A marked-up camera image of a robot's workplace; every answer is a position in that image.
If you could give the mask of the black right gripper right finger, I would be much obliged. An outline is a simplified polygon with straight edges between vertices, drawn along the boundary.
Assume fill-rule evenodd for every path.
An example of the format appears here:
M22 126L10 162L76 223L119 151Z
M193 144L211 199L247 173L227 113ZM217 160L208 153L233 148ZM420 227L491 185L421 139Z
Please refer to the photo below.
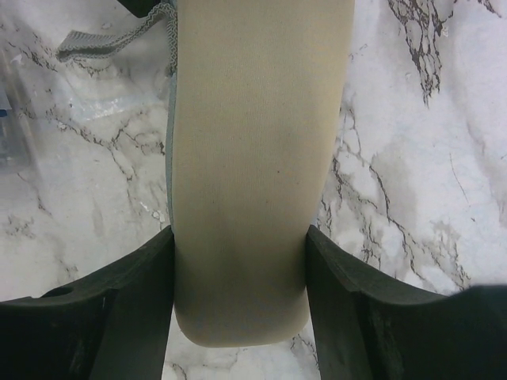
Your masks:
M311 227L311 321L324 379L503 379L506 288L451 296L394 279Z

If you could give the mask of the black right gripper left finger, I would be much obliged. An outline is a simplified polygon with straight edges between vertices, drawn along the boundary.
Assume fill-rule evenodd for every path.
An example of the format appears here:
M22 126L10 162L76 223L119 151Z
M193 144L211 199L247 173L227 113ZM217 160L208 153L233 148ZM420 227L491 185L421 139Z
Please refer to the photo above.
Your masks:
M169 227L39 298L1 304L3 379L160 379L174 293Z

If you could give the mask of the beige umbrella case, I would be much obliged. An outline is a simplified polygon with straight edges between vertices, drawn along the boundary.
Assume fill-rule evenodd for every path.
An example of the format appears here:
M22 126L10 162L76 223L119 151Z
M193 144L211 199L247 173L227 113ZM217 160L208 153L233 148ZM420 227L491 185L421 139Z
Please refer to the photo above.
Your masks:
M174 309L194 344L272 344L307 323L304 241L337 136L351 1L165 1L120 36L71 32L58 59L104 58L160 19Z

